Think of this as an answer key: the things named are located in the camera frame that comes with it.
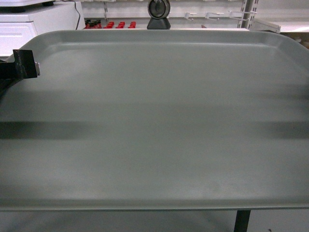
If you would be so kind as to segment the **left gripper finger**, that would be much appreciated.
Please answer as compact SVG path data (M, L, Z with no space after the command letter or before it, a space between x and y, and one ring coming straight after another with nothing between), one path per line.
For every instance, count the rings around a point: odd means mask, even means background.
M0 61L1 80L23 80L40 76L39 63L31 50L13 50L13 62Z

